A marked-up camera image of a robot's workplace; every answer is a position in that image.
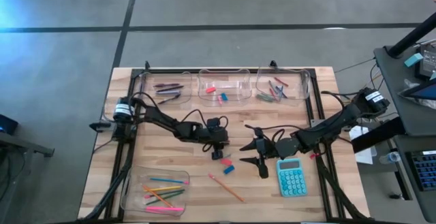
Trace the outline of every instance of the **plastic tray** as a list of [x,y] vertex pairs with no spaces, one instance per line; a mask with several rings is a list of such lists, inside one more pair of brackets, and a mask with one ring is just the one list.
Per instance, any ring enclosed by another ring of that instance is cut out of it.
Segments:
[[[280,99],[279,94],[271,95],[271,85],[277,91],[277,87],[281,89],[283,86],[283,94],[287,98]],[[292,70],[281,68],[259,68],[258,76],[256,79],[256,89],[258,93],[267,95],[269,98],[274,99],[273,102],[283,105],[297,106],[300,102],[304,101],[310,95],[310,73],[307,70]]]
[[[192,96],[192,74],[189,72],[183,72],[181,74],[150,74],[145,73],[146,82],[145,82],[145,92],[149,94],[153,100],[155,100],[156,104],[161,106],[173,106],[180,105],[182,103],[186,103],[191,99]],[[156,91],[170,88],[171,86],[165,87],[156,87],[156,84],[180,84],[183,85],[183,88],[176,89],[175,91],[180,91],[181,95],[177,99],[173,99],[167,101],[163,104],[159,104],[159,102],[174,97],[175,95],[159,95]]]
[[[206,89],[215,87],[216,91],[207,93]],[[219,102],[225,93],[227,101]],[[243,106],[251,97],[250,71],[213,71],[202,69],[198,73],[198,97],[204,106]]]
[[120,201],[121,207],[124,210],[144,212],[146,216],[160,216],[163,214],[175,217],[181,216],[184,211],[156,213],[146,210],[145,208],[147,206],[167,206],[163,202],[146,205],[146,202],[149,200],[145,198],[145,195],[150,195],[150,193],[145,192],[142,185],[146,185],[150,188],[182,186],[182,188],[185,190],[182,194],[166,199],[166,201],[168,201],[175,208],[184,208],[184,210],[186,210],[186,203],[189,199],[189,185],[183,183],[150,180],[150,177],[167,178],[189,182],[189,174],[184,171],[159,170],[147,167],[133,166],[129,171],[126,183],[123,187]]

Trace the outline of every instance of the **red eraser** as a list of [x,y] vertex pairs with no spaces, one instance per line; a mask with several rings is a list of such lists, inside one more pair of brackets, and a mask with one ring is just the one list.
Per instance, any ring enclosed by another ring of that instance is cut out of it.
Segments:
[[206,93],[212,93],[213,91],[216,91],[215,87],[210,87],[206,89]]
[[232,160],[230,160],[230,159],[222,159],[221,163],[226,165],[226,166],[231,166],[232,165]]

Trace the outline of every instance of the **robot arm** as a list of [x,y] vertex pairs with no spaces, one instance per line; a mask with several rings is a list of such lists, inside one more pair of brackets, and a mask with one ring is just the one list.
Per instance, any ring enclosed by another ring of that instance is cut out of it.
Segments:
[[[312,151],[319,143],[330,144],[334,142],[343,127],[357,125],[359,118],[375,118],[383,114],[389,106],[389,101],[384,99],[379,91],[365,88],[356,93],[349,105],[343,106],[342,111],[326,119],[322,123],[308,129],[299,128],[298,131],[290,134],[288,138],[280,138],[275,142],[275,137],[271,140],[267,138],[262,128],[253,128],[256,138],[242,147],[240,150],[256,149],[259,157],[240,159],[248,163],[253,163],[259,168],[259,175],[268,178],[268,168],[265,166],[265,159],[279,157],[284,159],[295,155],[298,151],[307,153]],[[293,125],[283,125],[278,127],[296,127]]]
[[[132,106],[138,104],[145,112],[141,113],[139,116],[132,116],[131,113]],[[228,145],[228,133],[225,127],[220,125],[219,118],[211,118],[205,122],[206,127],[203,127],[202,123],[191,122],[191,121],[177,121],[175,118],[164,114],[157,106],[149,106],[145,104],[142,99],[122,97],[118,100],[115,108],[114,120],[118,124],[120,123],[121,131],[126,131],[122,129],[122,126],[126,123],[152,123],[161,128],[164,128],[171,132],[175,138],[182,142],[193,142],[204,144],[203,151],[209,150],[207,148],[213,147],[212,159],[221,159],[223,157],[222,149],[225,145]]]

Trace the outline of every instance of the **gray floor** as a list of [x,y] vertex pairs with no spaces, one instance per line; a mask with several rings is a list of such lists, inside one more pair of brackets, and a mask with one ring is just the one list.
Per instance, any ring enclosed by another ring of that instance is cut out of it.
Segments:
[[[0,0],[0,27],[120,27],[128,1]],[[420,22],[435,10],[432,0],[136,0],[130,25]],[[258,66],[274,59],[341,69],[410,30],[135,32],[127,35],[120,66]],[[51,159],[35,157],[8,223],[76,218],[95,140],[88,124],[99,118],[119,36],[0,33],[0,114],[20,122],[18,136],[56,148]],[[339,89],[360,89],[372,66],[338,73]],[[425,223],[416,202],[386,197],[398,190],[393,175],[363,174],[362,181],[372,217]]]

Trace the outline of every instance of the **wooden tabletop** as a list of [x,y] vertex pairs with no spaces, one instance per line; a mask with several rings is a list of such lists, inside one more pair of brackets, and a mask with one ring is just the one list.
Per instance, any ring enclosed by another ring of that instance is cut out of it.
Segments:
[[[321,91],[338,92],[333,68],[312,68],[316,70]],[[131,68],[114,69],[105,107],[108,117],[112,117],[112,111],[117,99],[126,96],[130,75]],[[281,76],[280,79],[286,81],[286,76]],[[286,106],[260,101],[255,98],[255,94],[258,92],[255,88],[255,81],[256,76],[252,74],[250,82],[252,83],[253,95],[249,98],[247,105],[210,107],[204,106],[198,97],[197,76],[193,74],[191,99],[180,106],[161,107],[164,113],[178,120],[181,120],[189,111],[196,108],[202,111],[205,119],[223,115],[229,118],[230,124],[227,130],[230,145],[224,149],[224,154],[232,154],[230,159],[233,161],[235,170],[228,175],[223,174],[223,165],[218,161],[211,160],[211,152],[202,152],[201,144],[180,142],[169,131],[156,125],[141,124],[139,126],[133,165],[163,170],[185,170],[191,177],[189,200],[186,211],[181,217],[162,215],[150,217],[149,214],[144,215],[142,212],[126,211],[125,221],[325,221],[315,160],[309,158],[311,153],[305,155],[297,153],[292,157],[299,158],[302,163],[308,191],[307,196],[304,197],[281,197],[275,170],[277,159],[266,161],[270,172],[267,179],[261,179],[258,176],[256,166],[239,161],[243,157],[257,156],[255,150],[239,151],[240,147],[250,143],[253,139],[253,131],[245,128],[244,125],[259,127],[285,124],[300,127],[309,126],[304,102]],[[317,117],[314,99],[311,100],[315,117]],[[322,95],[322,104],[327,117],[341,109],[337,100],[329,95]],[[194,113],[187,120],[200,122],[200,116]],[[292,131],[293,129],[287,129],[285,135],[289,135]],[[266,131],[266,135],[270,137],[274,132],[276,130]],[[107,142],[111,135],[112,132],[99,134],[95,146]],[[352,146],[347,142],[338,140],[333,143],[332,151],[342,190],[361,213],[369,216]],[[93,155],[79,217],[84,217],[90,213],[108,189],[115,152],[116,142],[113,142]],[[211,180],[207,176],[209,172],[216,175],[218,179],[243,197],[246,202],[240,202],[223,187]],[[336,213],[334,197],[330,187],[329,196],[333,212]],[[116,195],[114,215],[116,215],[118,209],[118,200],[119,194]]]

